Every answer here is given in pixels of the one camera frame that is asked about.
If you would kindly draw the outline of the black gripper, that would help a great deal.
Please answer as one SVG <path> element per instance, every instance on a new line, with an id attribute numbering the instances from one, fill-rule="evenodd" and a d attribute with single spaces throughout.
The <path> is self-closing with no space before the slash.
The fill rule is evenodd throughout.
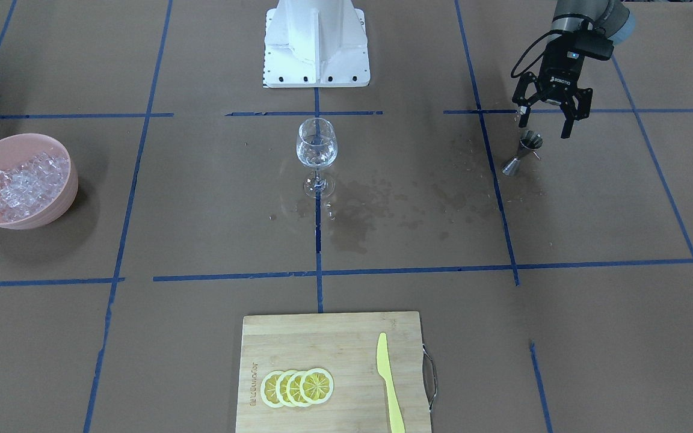
<path id="1" fill-rule="evenodd" d="M 569 139 L 574 122 L 590 115 L 593 88 L 578 88 L 585 55 L 577 47 L 586 32 L 548 32 L 539 74 L 525 72 L 512 96 L 517 106 L 518 127 L 527 127 L 532 106 L 539 100 L 560 106 L 564 113 L 561 139 Z"/>

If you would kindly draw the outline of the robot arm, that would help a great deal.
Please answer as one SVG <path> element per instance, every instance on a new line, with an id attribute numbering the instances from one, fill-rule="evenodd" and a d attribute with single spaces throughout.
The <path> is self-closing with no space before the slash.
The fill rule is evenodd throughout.
<path id="1" fill-rule="evenodd" d="M 522 55 L 510 72 L 518 80 L 512 96 L 518 126 L 527 127 L 536 102 L 547 102 L 563 112 L 561 139 L 568 139 L 576 121 L 586 120 L 592 107 L 593 88 L 578 84 L 586 58 L 610 60 L 614 47 L 632 35 L 635 24 L 635 16 L 622 1 L 556 2 L 550 30 L 524 52 L 546 41 L 542 53 L 518 72 Z"/>

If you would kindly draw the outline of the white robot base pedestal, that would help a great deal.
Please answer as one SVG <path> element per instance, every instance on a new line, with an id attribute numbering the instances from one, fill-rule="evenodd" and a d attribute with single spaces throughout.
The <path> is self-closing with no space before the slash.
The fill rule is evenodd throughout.
<path id="1" fill-rule="evenodd" d="M 280 1 L 266 12 L 265 88 L 357 88 L 371 82 L 364 11 L 351 1 Z"/>

